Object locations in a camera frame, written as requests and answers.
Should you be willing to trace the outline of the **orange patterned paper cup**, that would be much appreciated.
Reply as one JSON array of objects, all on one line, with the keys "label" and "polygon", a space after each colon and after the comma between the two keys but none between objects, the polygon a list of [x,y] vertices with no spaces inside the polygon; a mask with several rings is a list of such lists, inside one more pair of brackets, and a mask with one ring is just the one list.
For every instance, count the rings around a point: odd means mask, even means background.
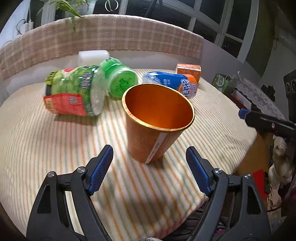
[{"label": "orange patterned paper cup", "polygon": [[133,159],[149,164],[161,158],[195,118],[194,107],[169,87],[144,83],[122,97],[127,149]]}]

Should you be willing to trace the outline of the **white lace cloth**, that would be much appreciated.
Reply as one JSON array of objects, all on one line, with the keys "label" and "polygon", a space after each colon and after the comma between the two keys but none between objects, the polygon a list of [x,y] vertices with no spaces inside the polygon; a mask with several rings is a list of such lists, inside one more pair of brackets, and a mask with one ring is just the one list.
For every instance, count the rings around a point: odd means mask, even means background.
[{"label": "white lace cloth", "polygon": [[236,81],[236,88],[251,101],[263,113],[285,120],[282,112],[274,102],[250,80],[242,77],[239,73],[233,76]]}]

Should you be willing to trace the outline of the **blue orange Arctic Ocean bottle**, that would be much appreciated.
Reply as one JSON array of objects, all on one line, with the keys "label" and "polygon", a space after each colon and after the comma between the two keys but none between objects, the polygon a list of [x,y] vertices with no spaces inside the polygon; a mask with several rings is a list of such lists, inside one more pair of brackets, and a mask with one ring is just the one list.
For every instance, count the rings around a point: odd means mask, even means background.
[{"label": "blue orange Arctic Ocean bottle", "polygon": [[142,82],[164,85],[177,90],[188,99],[195,97],[198,87],[196,78],[190,74],[171,74],[161,71],[144,73]]}]

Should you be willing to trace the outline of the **green red label bottle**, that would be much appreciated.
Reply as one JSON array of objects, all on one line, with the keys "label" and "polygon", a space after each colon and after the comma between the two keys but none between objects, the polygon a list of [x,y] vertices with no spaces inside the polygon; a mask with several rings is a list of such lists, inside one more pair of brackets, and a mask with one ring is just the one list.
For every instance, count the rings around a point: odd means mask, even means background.
[{"label": "green red label bottle", "polygon": [[105,76],[97,65],[52,71],[45,79],[46,109],[51,113],[97,116],[105,98]]}]

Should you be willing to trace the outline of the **green tea bottle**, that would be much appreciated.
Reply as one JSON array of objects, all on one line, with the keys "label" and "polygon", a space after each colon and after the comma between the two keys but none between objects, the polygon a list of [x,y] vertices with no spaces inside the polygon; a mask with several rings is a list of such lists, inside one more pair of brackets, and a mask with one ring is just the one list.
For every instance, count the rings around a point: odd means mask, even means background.
[{"label": "green tea bottle", "polygon": [[106,88],[114,98],[122,98],[126,90],[138,85],[136,73],[116,58],[105,59],[100,63],[100,68],[106,79]]}]

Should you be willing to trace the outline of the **white plastic jar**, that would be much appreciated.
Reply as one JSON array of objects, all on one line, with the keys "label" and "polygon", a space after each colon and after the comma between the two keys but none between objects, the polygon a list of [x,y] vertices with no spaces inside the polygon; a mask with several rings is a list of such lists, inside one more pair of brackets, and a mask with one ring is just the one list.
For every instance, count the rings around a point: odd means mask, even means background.
[{"label": "white plastic jar", "polygon": [[83,65],[99,66],[100,63],[107,58],[109,58],[109,52],[107,50],[80,51],[78,53],[78,66],[83,66]]}]

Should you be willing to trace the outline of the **plaid beige windowsill cloth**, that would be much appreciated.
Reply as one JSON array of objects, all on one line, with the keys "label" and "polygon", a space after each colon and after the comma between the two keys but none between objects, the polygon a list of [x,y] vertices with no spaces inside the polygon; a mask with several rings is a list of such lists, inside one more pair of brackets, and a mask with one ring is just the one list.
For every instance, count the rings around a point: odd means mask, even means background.
[{"label": "plaid beige windowsill cloth", "polygon": [[1,48],[1,78],[80,51],[145,51],[202,57],[202,36],[140,16],[86,15],[37,27]]}]

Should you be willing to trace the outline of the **white power strip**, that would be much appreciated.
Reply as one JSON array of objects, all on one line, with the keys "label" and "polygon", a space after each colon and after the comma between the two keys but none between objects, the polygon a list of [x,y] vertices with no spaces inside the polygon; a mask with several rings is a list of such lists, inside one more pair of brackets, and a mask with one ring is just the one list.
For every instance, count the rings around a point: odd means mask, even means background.
[{"label": "white power strip", "polygon": [[29,20],[28,22],[25,21],[25,19],[20,20],[19,23],[16,25],[16,31],[18,35],[22,35],[30,30],[32,30],[34,27],[34,22]]}]

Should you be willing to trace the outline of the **potted spider plant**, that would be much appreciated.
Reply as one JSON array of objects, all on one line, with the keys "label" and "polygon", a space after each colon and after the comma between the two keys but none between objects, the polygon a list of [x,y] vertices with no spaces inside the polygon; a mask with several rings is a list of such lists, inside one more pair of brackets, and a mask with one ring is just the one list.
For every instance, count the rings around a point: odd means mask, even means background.
[{"label": "potted spider plant", "polygon": [[83,18],[83,15],[87,15],[88,9],[94,5],[92,1],[79,0],[79,1],[41,1],[43,6],[38,10],[36,16],[41,15],[40,25],[51,23],[55,21],[56,11],[59,9],[65,13],[66,26],[70,23],[73,31],[76,32],[76,20]]}]

